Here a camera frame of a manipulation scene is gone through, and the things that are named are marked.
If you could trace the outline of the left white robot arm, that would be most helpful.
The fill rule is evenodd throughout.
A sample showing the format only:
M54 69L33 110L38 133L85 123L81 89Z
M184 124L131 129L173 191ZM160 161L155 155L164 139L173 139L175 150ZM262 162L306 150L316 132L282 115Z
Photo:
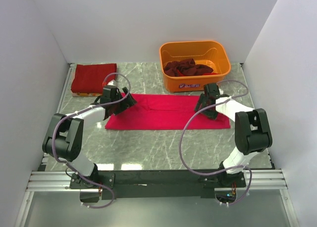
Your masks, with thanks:
M87 188L102 185L98 167L81 151L85 127L106 120L137 104L128 88L106 85L103 93L87 108L71 114L56 113L47 129L42 150L75 172L74 181Z

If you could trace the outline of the pink t shirt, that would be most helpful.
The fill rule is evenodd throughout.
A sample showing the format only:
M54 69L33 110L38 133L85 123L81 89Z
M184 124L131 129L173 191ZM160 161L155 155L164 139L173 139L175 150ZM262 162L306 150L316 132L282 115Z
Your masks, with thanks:
M182 130L199 96L133 94L137 104L112 115L107 130Z

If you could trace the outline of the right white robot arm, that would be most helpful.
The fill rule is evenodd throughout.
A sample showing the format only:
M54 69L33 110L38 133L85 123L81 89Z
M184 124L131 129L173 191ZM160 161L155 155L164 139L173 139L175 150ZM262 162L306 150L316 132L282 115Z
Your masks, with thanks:
M242 170L258 153L272 145L272 135L266 111L247 107L226 94L221 94L217 84L204 86L194 111L202 110L206 117L216 120L221 115L235 123L235 148L219 168L217 181L228 187L238 180Z

